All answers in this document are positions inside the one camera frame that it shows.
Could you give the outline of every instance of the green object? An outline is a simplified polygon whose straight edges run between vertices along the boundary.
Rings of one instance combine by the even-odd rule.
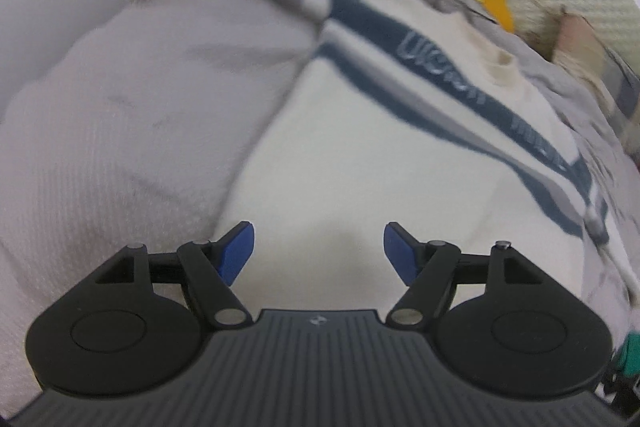
[[[625,377],[640,375],[640,331],[632,331],[626,336],[616,369],[622,370]]]

